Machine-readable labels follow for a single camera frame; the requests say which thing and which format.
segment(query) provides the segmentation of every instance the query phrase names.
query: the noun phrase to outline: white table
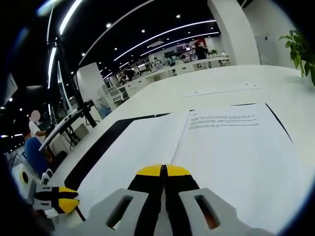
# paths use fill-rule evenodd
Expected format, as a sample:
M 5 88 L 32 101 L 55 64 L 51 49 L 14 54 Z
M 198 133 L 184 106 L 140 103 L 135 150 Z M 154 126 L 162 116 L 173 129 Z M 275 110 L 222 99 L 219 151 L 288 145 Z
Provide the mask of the white table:
M 207 63 L 207 62 L 212 62 L 212 61 L 219 61 L 219 60 L 228 60 L 228 57 L 227 57 L 227 54 L 225 54 L 225 56 L 221 56 L 221 55 L 217 55 L 217 56 L 211 56 L 207 59 L 202 59 L 202 60 L 194 60 L 194 61 L 191 61 L 191 62 L 187 62 L 187 63 L 183 63 L 183 64 L 177 64 L 175 66 L 164 66 L 163 68 L 161 68 L 160 70 L 155 70 L 153 72 L 150 72 L 150 73 L 147 73 L 143 76 L 140 76 L 134 80 L 139 80 L 139 79 L 151 79 L 153 78 L 154 76 L 157 76 L 157 75 L 160 75 L 164 72 L 168 72 L 168 71 L 171 71 L 173 69 L 176 70 L 176 68 L 178 67 L 181 67 L 181 66 L 189 66 L 189 65 L 195 65 L 195 64 L 201 64 L 201 63 Z M 118 87 L 118 89 L 121 89 L 121 88 L 126 88 L 128 85 L 129 85 L 130 82 L 124 84 L 124 85 L 121 85 Z
M 249 82 L 257 83 L 263 89 L 185 98 L 194 90 Z M 150 84 L 98 124 L 97 129 L 93 129 L 59 166 L 50 184 L 64 185 L 65 178 L 81 157 L 120 119 L 248 103 L 267 103 L 277 114 L 297 149 L 304 170 L 305 188 L 308 188 L 315 170 L 315 91 L 303 83 L 300 71 L 264 65 L 212 68 Z M 76 212 L 67 218 L 69 225 L 80 221 Z

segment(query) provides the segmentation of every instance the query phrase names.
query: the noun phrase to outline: desk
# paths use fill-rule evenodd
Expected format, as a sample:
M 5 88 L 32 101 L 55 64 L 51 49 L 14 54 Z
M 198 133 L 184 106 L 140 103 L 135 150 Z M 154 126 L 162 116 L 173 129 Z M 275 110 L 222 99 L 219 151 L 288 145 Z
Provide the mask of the desk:
M 39 151 L 42 151 L 52 139 L 60 132 L 64 132 L 65 127 L 69 127 L 76 119 L 81 115 L 82 110 L 74 109 L 69 115 L 62 119 L 60 123 L 56 125 L 53 131 L 48 135 L 43 144 L 40 146 Z
M 179 71 L 182 71 L 181 68 L 183 67 L 189 67 L 189 66 L 194 66 L 196 64 L 202 64 L 202 63 L 208 63 L 212 61 L 219 61 L 219 60 L 228 60 L 228 57 L 225 56 L 211 56 L 210 58 L 203 59 L 203 60 L 194 60 L 191 62 L 187 63 L 182 63 L 182 64 L 177 64 L 175 66 L 164 66 L 160 70 L 154 70 L 150 73 L 147 73 L 137 79 L 134 79 L 133 81 L 130 81 L 124 85 L 121 85 L 118 87 L 118 89 L 125 88 L 125 90 L 128 93 L 129 97 L 134 96 L 136 93 L 138 93 L 140 90 L 148 86 L 149 84 L 159 81 L 164 78 L 172 77 L 173 74 L 170 74 L 172 70 L 175 70 L 177 74 L 182 74 L 182 72 L 179 73 Z M 164 78 L 161 78 L 161 75 L 163 73 L 168 73 Z
M 257 83 L 263 89 L 215 93 L 185 98 L 194 91 L 239 83 Z M 116 121 L 154 114 L 183 112 L 204 107 L 267 103 L 289 133 L 300 158 L 305 189 L 314 179 L 315 92 L 300 78 L 300 71 L 265 65 L 228 66 L 200 70 L 152 83 L 126 101 L 93 129 L 59 166 L 49 184 L 64 180 L 81 157 Z M 76 212 L 67 217 L 68 225 L 80 222 Z

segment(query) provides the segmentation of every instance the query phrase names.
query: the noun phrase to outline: ceiling light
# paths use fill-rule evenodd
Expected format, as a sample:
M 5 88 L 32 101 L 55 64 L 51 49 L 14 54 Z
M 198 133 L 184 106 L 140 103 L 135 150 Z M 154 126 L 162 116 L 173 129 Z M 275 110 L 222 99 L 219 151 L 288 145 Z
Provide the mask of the ceiling light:
M 144 53 L 144 54 L 141 54 L 140 56 L 146 55 L 147 53 L 150 53 L 150 52 L 152 52 L 152 51 L 154 51 L 154 50 L 156 50 L 156 49 L 159 49 L 159 48 L 165 47 L 165 46 L 170 45 L 170 44 L 172 44 L 172 43 L 177 43 L 177 42 L 179 42 L 179 41 L 186 40 L 186 39 L 189 39 L 189 38 L 192 38 L 192 37 L 200 37 L 200 36 L 205 36 L 205 35 L 215 34 L 215 33 L 219 33 L 219 32 L 204 33 L 204 34 L 199 34 L 199 35 L 195 35 L 195 36 L 191 36 L 191 37 L 187 37 L 187 38 L 182 38 L 182 39 L 179 39 L 179 40 L 176 40 L 176 41 L 173 41 L 173 42 L 170 42 L 170 43 L 164 44 L 164 45 L 159 46 L 159 47 L 157 47 L 157 48 L 154 48 L 154 49 L 152 49 L 152 50 L 150 50 L 150 51 L 148 51 L 148 52 L 146 52 L 146 53 Z
M 106 75 L 105 77 L 104 77 L 104 79 L 106 79 L 108 76 L 110 76 L 111 74 L 113 74 L 113 72 L 111 72 L 111 73 L 109 73 L 108 75 Z
M 48 64 L 48 87 L 47 87 L 47 89 L 50 89 L 51 71 L 53 69 L 55 54 L 56 54 L 56 48 L 53 48 L 51 50 L 51 54 L 50 54 L 50 58 L 49 58 L 49 64 Z
M 127 65 L 127 64 L 129 64 L 129 62 L 126 62 L 125 64 L 121 65 L 121 66 L 119 67 L 119 69 L 122 68 L 122 67 L 124 67 L 124 66 Z
M 48 103 L 48 112 L 49 112 L 49 116 L 51 117 L 51 111 L 50 111 L 50 104 Z
M 63 34 L 63 31 L 64 31 L 64 28 L 66 27 L 66 25 L 68 24 L 72 14 L 74 13 L 74 11 L 77 9 L 77 7 L 80 5 L 80 3 L 82 2 L 83 0 L 76 0 L 74 2 L 74 4 L 71 6 L 71 8 L 69 9 L 69 11 L 67 12 L 66 16 L 64 17 L 63 19 L 63 22 L 59 28 L 59 32 L 60 32 L 60 35 Z
M 117 61 L 119 58 L 121 58 L 123 55 L 125 55 L 126 53 L 130 52 L 131 50 L 135 49 L 136 47 L 139 47 L 140 45 L 150 41 L 151 39 L 154 39 L 154 38 L 157 38 L 157 37 L 160 37 L 161 35 L 163 34 L 166 34 L 166 33 L 169 33 L 169 32 L 172 32 L 174 30 L 179 30 L 179 29 L 182 29 L 182 28 L 185 28 L 185 27 L 189 27 L 189 26 L 194 26 L 194 25 L 198 25 L 198 24 L 204 24 L 204 23 L 209 23 L 209 22 L 215 22 L 216 20 L 209 20 L 209 21 L 201 21 L 201 22 L 196 22 L 196 23 L 192 23 L 192 24 L 188 24 L 188 25 L 184 25 L 184 26 L 180 26 L 180 27 L 177 27 L 177 28 L 174 28 L 174 29 L 170 29 L 168 31 L 165 31 L 163 33 L 160 33 L 160 34 L 157 34 L 156 36 L 153 36 L 139 44 L 137 44 L 136 46 L 130 48 L 129 50 L 125 51 L 123 54 L 121 54 L 119 57 L 115 58 L 114 61 Z

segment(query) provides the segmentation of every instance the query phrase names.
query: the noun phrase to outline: led strip light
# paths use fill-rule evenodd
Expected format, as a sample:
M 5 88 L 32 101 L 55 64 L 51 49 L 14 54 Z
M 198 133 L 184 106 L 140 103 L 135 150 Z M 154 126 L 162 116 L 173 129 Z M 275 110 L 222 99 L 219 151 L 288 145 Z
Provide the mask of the led strip light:
M 164 44 L 164 45 L 159 46 L 159 47 L 157 47 L 157 48 L 154 48 L 154 49 L 152 49 L 152 50 L 150 50 L 150 51 L 147 51 L 147 52 L 146 52 L 146 53 L 144 53 L 144 54 L 141 54 L 140 56 L 146 55 L 147 53 L 150 53 L 150 52 L 152 52 L 152 51 L 154 51 L 154 50 L 156 50 L 156 49 L 159 49 L 159 48 L 165 47 L 165 46 L 170 45 L 170 44 L 172 44 L 172 43 L 177 43 L 177 42 L 179 42 L 179 41 L 186 40 L 186 39 L 189 39 L 189 38 L 196 38 L 196 37 L 205 36 L 205 35 L 209 35 L 209 34 L 215 34 L 215 33 L 219 33 L 219 32 L 204 33 L 204 34 L 199 34 L 199 35 L 195 35 L 195 36 L 191 36 L 191 37 L 187 37 L 187 38 L 182 38 L 182 39 L 179 39 L 179 40 L 176 40 L 176 41 L 173 41 L 173 42 L 170 42 L 170 43 Z
M 140 45 L 150 41 L 151 39 L 154 39 L 154 38 L 157 38 L 157 37 L 160 37 L 161 35 L 163 34 L 166 34 L 166 33 L 170 33 L 174 30 L 179 30 L 179 29 L 182 29 L 182 28 L 185 28 L 185 27 L 189 27 L 189 26 L 194 26 L 194 25 L 199 25 L 199 24 L 204 24 L 204 23 L 210 23 L 210 22 L 216 22 L 216 20 L 209 20 L 209 21 L 201 21 L 201 22 L 196 22 L 196 23 L 192 23 L 192 24 L 188 24 L 188 25 L 184 25 L 184 26 L 180 26 L 180 27 L 177 27 L 177 28 L 174 28 L 174 29 L 170 29 L 168 31 L 165 31 L 163 33 L 160 33 L 156 36 L 153 36 L 145 41 L 143 41 L 142 43 L 139 43 L 137 44 L 136 46 L 134 46 L 133 48 L 130 48 L 129 50 L 125 51 L 123 54 L 121 54 L 119 57 L 115 58 L 114 61 L 118 60 L 119 58 L 121 58 L 123 55 L 125 55 L 126 53 L 130 52 L 131 50 L 135 49 L 136 47 L 139 47 Z

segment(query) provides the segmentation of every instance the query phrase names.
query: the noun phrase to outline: document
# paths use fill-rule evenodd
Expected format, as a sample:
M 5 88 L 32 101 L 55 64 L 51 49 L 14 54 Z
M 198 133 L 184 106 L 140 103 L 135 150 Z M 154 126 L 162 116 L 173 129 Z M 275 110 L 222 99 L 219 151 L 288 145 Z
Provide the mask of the document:
M 134 121 L 82 181 L 84 217 L 154 164 L 184 167 L 200 188 L 234 206 L 241 221 L 275 234 L 304 201 L 291 139 L 265 104 L 253 104 Z
M 117 189 L 128 188 L 142 168 L 170 163 L 187 116 L 188 112 L 133 121 L 82 181 L 78 207 L 83 216 Z
M 191 112 L 171 163 L 251 227 L 278 233 L 303 202 L 296 150 L 265 104 Z

